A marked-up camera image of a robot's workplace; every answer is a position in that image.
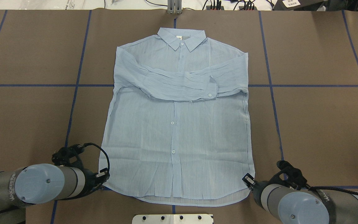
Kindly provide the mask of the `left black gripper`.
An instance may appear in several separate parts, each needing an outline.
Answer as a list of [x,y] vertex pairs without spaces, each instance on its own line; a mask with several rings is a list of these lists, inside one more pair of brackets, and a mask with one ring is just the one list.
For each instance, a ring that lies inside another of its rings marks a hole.
[[98,190],[110,177],[109,168],[104,168],[97,172],[92,172],[89,169],[84,170],[85,185],[84,194],[91,194],[95,190]]

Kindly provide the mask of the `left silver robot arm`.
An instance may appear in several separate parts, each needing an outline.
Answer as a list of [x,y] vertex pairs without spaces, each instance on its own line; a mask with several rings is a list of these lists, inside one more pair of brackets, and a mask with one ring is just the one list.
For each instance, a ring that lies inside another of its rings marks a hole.
[[55,200],[86,197],[109,179],[109,168],[88,169],[36,164],[0,171],[0,224],[26,223],[26,208]]

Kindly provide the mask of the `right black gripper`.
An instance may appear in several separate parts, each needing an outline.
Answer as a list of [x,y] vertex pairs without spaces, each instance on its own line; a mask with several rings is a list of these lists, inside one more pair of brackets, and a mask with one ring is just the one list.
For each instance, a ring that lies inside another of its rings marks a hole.
[[249,187],[250,191],[253,194],[254,199],[260,199],[263,190],[268,186],[269,181],[254,181],[254,177],[251,174],[246,174],[242,178],[243,182],[246,184],[247,187]]

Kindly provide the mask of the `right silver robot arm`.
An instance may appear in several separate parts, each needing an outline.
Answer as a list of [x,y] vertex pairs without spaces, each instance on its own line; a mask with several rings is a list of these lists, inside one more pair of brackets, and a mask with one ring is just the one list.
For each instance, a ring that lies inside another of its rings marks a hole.
[[257,205],[283,224],[358,224],[358,192],[316,187],[296,190],[281,179],[243,181]]

